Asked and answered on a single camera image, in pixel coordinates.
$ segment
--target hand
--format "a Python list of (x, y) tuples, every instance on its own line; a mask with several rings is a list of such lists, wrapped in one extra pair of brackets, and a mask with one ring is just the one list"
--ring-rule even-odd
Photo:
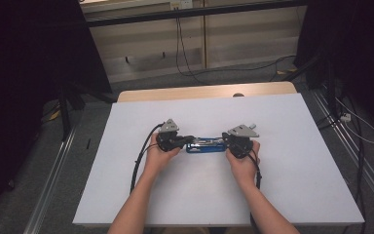
[[(258, 153), (260, 149), (260, 143), (256, 140), (253, 141), (253, 150), (256, 153), (254, 155), (253, 151), (250, 151), (251, 157), (253, 157), (257, 164), (260, 163), (258, 158)], [(236, 158), (229, 149), (226, 150), (226, 157), (229, 160), (230, 166), (232, 168), (233, 176), (236, 179), (236, 182), (239, 184), (240, 187), (244, 185), (254, 185), (254, 178), (257, 173), (257, 169), (254, 166), (251, 159), (248, 157), (244, 157), (242, 159)]]
[(151, 135), (150, 145), (147, 150), (147, 160), (144, 166), (144, 174), (156, 177), (166, 167), (169, 160), (180, 152), (180, 148), (164, 152), (157, 144), (157, 133)]

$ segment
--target gray floor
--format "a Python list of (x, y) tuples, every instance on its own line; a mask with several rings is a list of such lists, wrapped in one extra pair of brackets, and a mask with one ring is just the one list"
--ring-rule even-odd
[[(281, 62), (279, 70), (290, 68), (291, 59)], [(254, 68), (259, 65), (248, 64), (234, 68)], [(197, 76), (201, 82), (210, 85), (267, 82), (275, 73), (271, 66), (260, 70), (248, 71), (215, 71)], [(325, 115), (314, 98), (314, 92), (309, 91), (303, 81), (298, 78), (294, 81), (299, 93), (302, 94), (315, 120)], [(124, 90), (155, 89), (166, 87), (200, 86), (201, 83), (192, 77), (180, 74), (166, 75), (137, 81), (113, 84), (118, 94)], [(82, 119), (77, 127), (67, 158), (65, 158), (62, 173), (57, 180), (56, 190), (48, 206), (46, 215), (40, 227), (40, 233), (106, 233), (106, 228), (84, 228), (72, 224), (76, 208), (85, 187), (103, 129), (109, 115), (110, 105), (100, 103), (91, 97), (85, 97), (88, 102), (84, 111), (71, 111), (72, 115), (81, 115)], [(370, 116), (356, 105), (359, 115), (371, 122)], [(374, 139), (374, 133), (363, 127), (364, 136)], [(38, 201), (48, 174), (56, 159), (62, 138), (62, 125), (60, 119), (46, 123), (41, 128), (41, 134), (27, 160), (15, 179), (16, 187), (13, 191), (4, 192), (0, 198), (0, 233), (22, 233)], [(320, 131), (325, 140), (342, 176), (347, 181), (352, 193), (355, 194), (356, 165), (347, 149), (336, 135), (333, 128)], [(365, 143), (365, 155), (369, 164), (374, 168), (374, 144)], [(366, 209), (366, 232), (374, 233), (374, 192), (365, 182), (362, 186)], [(302, 233), (342, 233), (343, 227), (298, 227)], [(351, 226), (347, 233), (359, 233), (360, 226)]]

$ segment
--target finger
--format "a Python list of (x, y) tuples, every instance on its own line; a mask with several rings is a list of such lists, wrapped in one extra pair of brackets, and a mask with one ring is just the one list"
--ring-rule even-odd
[(180, 150), (181, 149), (179, 147), (173, 148), (171, 151), (168, 152), (168, 155), (172, 158), (175, 155), (177, 155), (180, 152)]
[(259, 153), (259, 149), (260, 149), (260, 142), (257, 140), (253, 140), (253, 150), (254, 152), (256, 152), (256, 154)]
[(226, 149), (226, 158), (227, 160), (229, 160), (230, 164), (235, 163), (235, 160), (237, 160), (236, 157), (232, 154), (232, 152), (230, 152), (230, 149)]
[(157, 143), (157, 135), (158, 135), (158, 133), (154, 133), (153, 135), (151, 135), (150, 145)]

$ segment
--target wall outlet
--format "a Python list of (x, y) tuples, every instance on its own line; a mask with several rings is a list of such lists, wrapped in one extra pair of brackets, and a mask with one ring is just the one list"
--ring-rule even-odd
[(181, 9), (192, 9), (193, 8), (193, 0), (181, 0)]
[(172, 10), (172, 11), (181, 9), (180, 1), (170, 1), (169, 2), (169, 9)]

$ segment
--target metal frame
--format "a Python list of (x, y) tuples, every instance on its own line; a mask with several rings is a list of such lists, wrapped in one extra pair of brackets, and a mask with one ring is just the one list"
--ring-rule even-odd
[[(313, 93), (314, 98), (320, 107), (321, 111), (327, 116), (330, 114), (329, 110), (327, 109), (327, 102), (326, 98), (323, 96), (323, 94), (317, 94)], [(335, 119), (329, 115), (328, 117), (329, 123), (333, 123)], [(333, 126), (333, 130), (335, 131), (336, 135), (340, 138), (341, 142), (347, 149), (349, 155), (351, 156), (352, 160), (354, 160), (355, 164), (358, 166), (358, 158), (357, 158), (357, 152), (359, 150), (358, 146), (356, 145), (353, 138), (350, 136), (346, 128), (340, 123), (337, 122)], [(363, 177), (366, 179), (367, 183), (369, 184), (370, 188), (372, 189), (374, 193), (374, 170), (369, 165), (367, 160), (365, 159), (363, 164)]]
[(289, 8), (299, 7), (307, 5), (308, 0), (282, 0), (282, 1), (266, 1), (258, 3), (248, 3), (230, 6), (219, 6), (219, 7), (204, 7), (185, 9), (178, 11), (168, 11), (159, 13), (141, 14), (137, 16), (128, 17), (114, 17), (114, 18), (103, 18), (103, 19), (88, 19), (88, 27), (99, 27), (108, 26), (115, 24), (125, 24), (133, 22), (153, 21), (153, 20), (169, 20), (177, 18), (190, 18), (190, 17), (201, 17), (228, 13), (238, 12), (251, 12), (278, 8)]
[(69, 135), (67, 136), (66, 140), (62, 142), (62, 145), (60, 146), (54, 165), (47, 178), (47, 182), (44, 185), (41, 195), (39, 196), (39, 200), (37, 204), (35, 205), (34, 211), (28, 223), (26, 224), (25, 230), (23, 231), (24, 234), (38, 233), (39, 229), (41, 228), (48, 206), (51, 204), (51, 200), (56, 190), (56, 184), (57, 184), (59, 175), (62, 172), (63, 164), (68, 155), (69, 149), (72, 145), (77, 127), (79, 126), (79, 123), (81, 121), (82, 111), (79, 111), (77, 115), (78, 116), (76, 116), (74, 125), (71, 131), (69, 132)]

